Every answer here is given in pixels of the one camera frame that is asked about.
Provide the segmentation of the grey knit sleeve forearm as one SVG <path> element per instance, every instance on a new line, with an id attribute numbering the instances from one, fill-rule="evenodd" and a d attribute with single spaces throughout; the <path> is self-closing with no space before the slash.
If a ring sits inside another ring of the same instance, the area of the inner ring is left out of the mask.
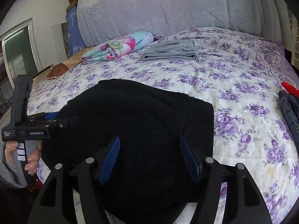
<path id="1" fill-rule="evenodd" d="M 17 141 L 1 143 L 1 177 L 9 187 L 20 189 L 26 186 L 21 185 L 16 176 L 17 169 L 15 167 L 13 153 L 16 151 L 17 146 Z"/>

